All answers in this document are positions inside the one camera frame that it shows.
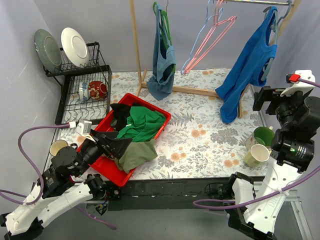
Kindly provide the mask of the green tank top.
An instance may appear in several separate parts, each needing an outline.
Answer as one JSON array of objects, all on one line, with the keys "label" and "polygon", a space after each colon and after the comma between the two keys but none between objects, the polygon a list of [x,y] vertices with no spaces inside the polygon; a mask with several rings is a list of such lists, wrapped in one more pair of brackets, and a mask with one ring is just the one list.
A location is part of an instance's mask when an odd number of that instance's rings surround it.
[{"label": "green tank top", "polygon": [[117,139],[132,138],[132,142],[148,142],[155,137],[166,121],[166,117],[144,106],[132,106],[127,125],[121,129]]}]

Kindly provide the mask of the light blue wire hanger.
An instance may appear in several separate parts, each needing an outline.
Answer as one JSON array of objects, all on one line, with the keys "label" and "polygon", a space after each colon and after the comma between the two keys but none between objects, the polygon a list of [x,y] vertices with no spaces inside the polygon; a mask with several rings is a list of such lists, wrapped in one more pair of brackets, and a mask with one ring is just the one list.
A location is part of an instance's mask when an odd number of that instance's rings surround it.
[{"label": "light blue wire hanger", "polygon": [[[206,16],[205,16],[205,23],[200,29],[199,33],[197,34],[197,37],[194,41],[194,44],[192,46],[192,49],[190,51],[188,59],[185,61],[183,64],[180,73],[182,75],[189,73],[199,62],[199,59],[201,60],[203,57],[201,55],[206,55],[206,53],[201,53],[205,45],[208,43],[209,39],[213,35],[214,31],[219,25],[223,25],[226,23],[226,20],[220,20],[222,15],[223,15],[223,0],[217,0],[215,7],[214,7],[214,12],[212,15],[209,15],[209,7],[210,4],[213,4],[213,0],[208,0],[207,5],[206,5]],[[201,35],[203,35],[203,32],[205,28],[209,25],[210,28],[208,29],[208,33],[204,36],[203,40],[201,40]]]}]

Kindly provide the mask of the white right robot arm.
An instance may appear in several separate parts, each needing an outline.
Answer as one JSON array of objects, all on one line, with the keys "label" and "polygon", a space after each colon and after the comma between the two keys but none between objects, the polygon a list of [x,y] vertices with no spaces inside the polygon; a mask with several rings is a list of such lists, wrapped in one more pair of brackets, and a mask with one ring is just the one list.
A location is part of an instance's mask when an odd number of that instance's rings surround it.
[{"label": "white right robot arm", "polygon": [[253,110],[269,102],[268,115],[275,115],[281,128],[271,141],[271,156],[258,192],[251,177],[236,172],[229,178],[227,195],[235,204],[227,209],[228,226],[254,240],[274,240],[275,223],[289,192],[289,186],[302,182],[315,154],[312,137],[320,127],[320,99],[297,90],[264,86],[254,94]]}]

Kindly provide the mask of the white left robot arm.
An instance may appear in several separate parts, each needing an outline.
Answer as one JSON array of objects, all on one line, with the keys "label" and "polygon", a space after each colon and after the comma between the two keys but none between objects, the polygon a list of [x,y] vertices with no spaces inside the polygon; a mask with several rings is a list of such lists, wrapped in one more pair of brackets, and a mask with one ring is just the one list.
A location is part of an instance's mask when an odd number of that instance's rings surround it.
[{"label": "white left robot arm", "polygon": [[107,199],[109,190],[99,174],[89,174],[78,185],[72,177],[80,177],[102,155],[120,158],[132,142],[117,138],[116,131],[92,131],[80,148],[63,147],[51,160],[24,203],[11,213],[0,216],[7,229],[6,240],[34,240],[54,219],[87,200]]}]

